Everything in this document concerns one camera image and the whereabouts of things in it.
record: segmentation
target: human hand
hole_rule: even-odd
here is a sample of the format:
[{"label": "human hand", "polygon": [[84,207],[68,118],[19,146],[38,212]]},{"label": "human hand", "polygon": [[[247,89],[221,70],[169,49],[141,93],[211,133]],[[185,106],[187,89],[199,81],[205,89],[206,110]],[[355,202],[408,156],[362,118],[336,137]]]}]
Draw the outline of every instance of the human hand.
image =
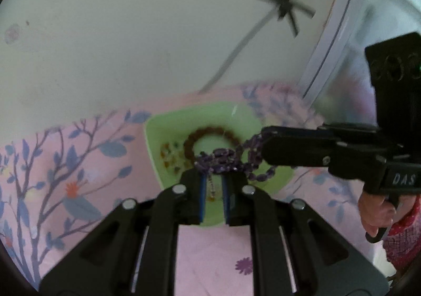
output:
[{"label": "human hand", "polygon": [[364,229],[371,237],[375,237],[380,227],[387,228],[411,212],[415,200],[415,195],[399,197],[402,206],[396,212],[395,207],[384,196],[363,192],[358,201],[358,209]]}]

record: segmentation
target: orange flower print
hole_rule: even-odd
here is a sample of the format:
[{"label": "orange flower print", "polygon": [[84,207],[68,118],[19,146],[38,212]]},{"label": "orange flower print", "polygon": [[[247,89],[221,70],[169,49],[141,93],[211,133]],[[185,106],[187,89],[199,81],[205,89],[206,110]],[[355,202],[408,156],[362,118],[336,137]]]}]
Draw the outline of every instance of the orange flower print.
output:
[{"label": "orange flower print", "polygon": [[312,172],[313,172],[314,175],[317,176],[317,175],[320,175],[320,174],[324,173],[325,171],[322,168],[314,168],[314,169],[312,169]]},{"label": "orange flower print", "polygon": [[12,239],[10,239],[9,237],[6,237],[5,244],[6,244],[6,247],[11,248],[13,246]]},{"label": "orange flower print", "polygon": [[66,184],[66,196],[69,199],[77,198],[77,191],[79,187],[77,186],[77,182],[70,182]]}]

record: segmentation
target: finger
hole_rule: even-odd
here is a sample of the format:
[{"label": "finger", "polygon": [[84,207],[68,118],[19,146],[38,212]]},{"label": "finger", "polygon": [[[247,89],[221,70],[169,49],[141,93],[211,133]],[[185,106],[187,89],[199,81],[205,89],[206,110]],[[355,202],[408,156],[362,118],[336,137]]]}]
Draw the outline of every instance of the finger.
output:
[{"label": "finger", "polygon": [[417,199],[416,195],[401,195],[399,201],[401,203],[412,203]]},{"label": "finger", "polygon": [[361,219],[366,223],[377,226],[377,227],[388,227],[393,221],[394,216],[396,215],[396,210],[394,207],[377,207],[373,208],[371,205],[365,203],[360,203],[359,212]]},{"label": "finger", "polygon": [[361,194],[360,200],[362,200],[365,203],[370,203],[372,205],[380,206],[382,203],[384,203],[384,200],[386,197],[384,195],[373,195],[368,194],[367,192],[364,192]]},{"label": "finger", "polygon": [[372,226],[370,224],[368,224],[367,222],[365,222],[364,220],[361,219],[361,223],[363,224],[363,227],[365,229],[365,231],[371,236],[371,237],[375,237],[378,233],[378,227],[376,226]]},{"label": "finger", "polygon": [[359,207],[363,207],[370,214],[386,214],[395,212],[395,207],[390,203],[384,200],[384,197],[378,198],[373,195],[361,197],[358,201]]}]

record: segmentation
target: purple flower print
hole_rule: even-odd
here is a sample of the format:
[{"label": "purple flower print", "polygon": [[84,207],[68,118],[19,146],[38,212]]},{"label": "purple flower print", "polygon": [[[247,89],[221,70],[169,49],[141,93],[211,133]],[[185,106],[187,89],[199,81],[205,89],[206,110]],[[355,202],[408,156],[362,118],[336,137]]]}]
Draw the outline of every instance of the purple flower print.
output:
[{"label": "purple flower print", "polygon": [[250,257],[243,258],[235,264],[235,269],[239,271],[240,274],[248,275],[253,273],[253,261]]}]

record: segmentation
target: screw head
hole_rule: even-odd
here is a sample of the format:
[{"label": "screw head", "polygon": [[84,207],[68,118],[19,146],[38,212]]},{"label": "screw head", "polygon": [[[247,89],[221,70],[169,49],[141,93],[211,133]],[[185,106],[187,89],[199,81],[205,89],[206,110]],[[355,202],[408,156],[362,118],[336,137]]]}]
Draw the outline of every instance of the screw head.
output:
[{"label": "screw head", "polygon": [[133,209],[136,207],[136,200],[135,199],[125,199],[122,203],[123,208],[126,210]]},{"label": "screw head", "polygon": [[327,166],[329,163],[330,163],[330,157],[329,156],[323,157],[323,165]]},{"label": "screw head", "polygon": [[297,209],[298,211],[302,211],[304,210],[304,208],[306,208],[306,203],[301,200],[301,199],[295,199],[292,201],[292,207],[294,207],[294,209]]},{"label": "screw head", "polygon": [[187,187],[185,185],[175,185],[173,187],[173,193],[178,194],[178,195],[184,194],[186,190],[187,190]]},{"label": "screw head", "polygon": [[254,188],[254,186],[252,185],[246,185],[244,186],[241,191],[245,194],[245,195],[253,195],[254,192],[256,191],[256,188]]}]

